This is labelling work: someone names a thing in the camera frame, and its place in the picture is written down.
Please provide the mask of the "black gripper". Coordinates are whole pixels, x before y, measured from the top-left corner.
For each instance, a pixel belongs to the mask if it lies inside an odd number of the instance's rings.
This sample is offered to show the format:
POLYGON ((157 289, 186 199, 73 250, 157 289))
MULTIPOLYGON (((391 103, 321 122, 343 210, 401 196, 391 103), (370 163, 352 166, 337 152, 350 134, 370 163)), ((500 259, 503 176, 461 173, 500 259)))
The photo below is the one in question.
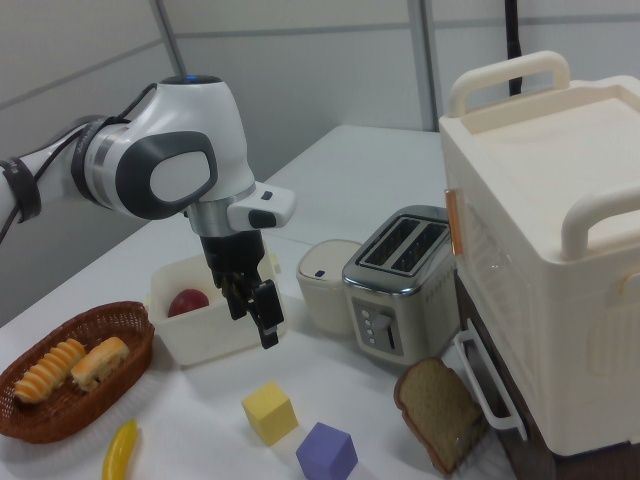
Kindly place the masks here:
POLYGON ((252 230, 225 237, 201 237, 200 241, 231 318, 238 320, 249 314, 258 329, 261 346, 269 349, 277 345, 278 326, 284 322, 284 314, 276 284, 271 279, 262 283, 258 273, 265 255, 261 233, 252 230))

